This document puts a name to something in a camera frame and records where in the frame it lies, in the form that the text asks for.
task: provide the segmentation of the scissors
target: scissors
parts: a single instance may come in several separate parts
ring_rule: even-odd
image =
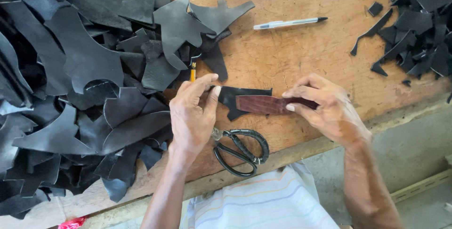
[[[237,135],[246,135],[246,136],[250,136],[254,139],[257,140],[257,142],[259,142],[259,145],[262,148],[262,156],[261,157],[256,157],[254,156],[251,151],[249,151],[245,145],[243,145],[243,143],[240,141],[240,139],[237,137]],[[234,142],[234,144],[243,152],[243,154],[240,154],[224,145],[222,145],[219,140],[223,137],[223,136],[227,136],[229,138],[232,139],[232,141]],[[215,140],[215,144],[217,145],[215,148],[213,148],[213,152],[215,153],[215,156],[218,159],[218,162],[220,162],[220,164],[226,168],[226,170],[228,170],[231,174],[234,174],[236,176],[240,176],[240,177],[252,177],[257,173],[257,166],[256,165],[260,165],[265,163],[265,161],[267,161],[268,159],[268,154],[270,153],[270,150],[268,148],[268,143],[267,140],[262,136],[262,134],[259,134],[258,132],[251,130],[251,129],[231,129],[229,131],[227,130],[223,130],[220,131],[217,128],[213,128],[212,134],[211,134],[212,139]],[[220,150],[224,151],[226,153],[231,154],[232,156],[250,164],[253,167],[253,170],[249,173],[242,173],[239,172],[237,170],[234,170],[231,166],[229,166],[223,159],[223,157],[220,155]]]

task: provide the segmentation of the reddish-brown leather piece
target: reddish-brown leather piece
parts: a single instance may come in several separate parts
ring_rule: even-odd
[[[286,109],[286,105],[290,103],[306,105],[313,110],[319,106],[316,102],[302,97],[236,96],[235,103],[239,110],[260,114],[287,114],[290,111]]]

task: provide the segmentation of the wooden table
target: wooden table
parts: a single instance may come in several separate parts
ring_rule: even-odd
[[[199,6],[216,6],[217,0],[190,0]],[[249,0],[227,0],[230,7]],[[296,80],[311,72],[344,87],[363,120],[381,116],[438,94],[445,94],[451,87],[446,78],[434,80],[427,74],[421,80],[413,80],[412,88],[401,84],[407,76],[394,63],[383,66],[388,77],[371,72],[370,66],[381,57],[384,43],[379,36],[360,41],[358,55],[350,55],[356,38],[372,27],[388,10],[389,0],[252,0],[256,5],[230,26],[232,35],[220,43],[229,79],[223,85],[239,88],[273,88],[274,96],[281,96]],[[372,17],[366,10],[374,1],[385,6],[382,13]],[[397,18],[397,11],[388,22]],[[254,24],[276,20],[295,20],[327,16],[322,23],[289,28],[259,30]],[[198,61],[198,76],[208,73],[207,67]],[[245,115],[229,122],[228,109],[218,106],[217,124],[220,129],[255,129],[268,140],[270,152],[274,153],[293,145],[313,140],[320,133],[309,126],[300,116]],[[229,140],[222,143],[233,147]],[[246,141],[256,155],[259,145]],[[212,143],[206,145],[194,165],[187,181],[214,174],[223,167],[212,152]],[[231,165],[240,160],[226,157]],[[146,172],[141,161],[135,184],[121,202],[133,200],[154,192],[167,161],[163,156],[150,171]],[[101,181],[97,181],[82,195],[53,198],[31,210],[25,220],[1,217],[1,228],[48,228],[66,219],[80,217],[116,205],[109,200]]]

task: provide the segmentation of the scissor handle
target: scissor handle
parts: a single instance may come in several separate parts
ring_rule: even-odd
[[[262,156],[261,157],[254,156],[251,153],[251,151],[249,151],[245,147],[245,145],[243,145],[243,143],[237,137],[237,134],[250,136],[256,139],[260,147],[262,148]],[[245,154],[245,156],[248,157],[248,159],[251,160],[253,163],[263,164],[265,163],[265,161],[267,161],[268,155],[270,154],[270,149],[268,148],[267,140],[262,136],[262,134],[258,133],[257,131],[251,129],[231,129],[229,131],[224,130],[223,135],[231,138],[235,145],[239,147],[243,154]]]
[[[226,168],[226,170],[228,170],[231,174],[234,174],[234,175],[239,176],[239,177],[252,177],[252,176],[254,176],[256,174],[257,166],[253,162],[251,162],[247,157],[245,157],[244,155],[242,155],[242,154],[240,154],[240,153],[238,153],[238,152],[236,152],[236,151],[234,151],[234,150],[222,145],[220,142],[216,142],[216,143],[217,143],[217,146],[215,148],[213,148],[213,152],[215,153],[215,156],[217,157],[218,162],[220,162],[220,164],[224,168]],[[234,170],[232,167],[230,167],[228,164],[226,164],[226,162],[224,161],[223,157],[221,156],[219,150],[222,150],[222,151],[224,151],[226,153],[229,153],[232,156],[234,156],[234,157],[236,157],[236,158],[238,158],[238,159],[250,164],[253,167],[253,170],[251,172],[249,172],[249,173],[242,173],[242,172],[239,172],[237,170]]]

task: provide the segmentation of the concrete floor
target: concrete floor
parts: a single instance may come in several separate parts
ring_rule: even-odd
[[[395,192],[447,169],[452,154],[452,107],[375,135],[378,165],[389,192]],[[320,203],[338,224],[350,225],[343,202],[343,149],[304,159],[314,175]],[[452,184],[444,183],[397,204],[407,228],[440,229],[452,224],[444,209],[452,203]],[[142,217],[110,227],[138,229]]]

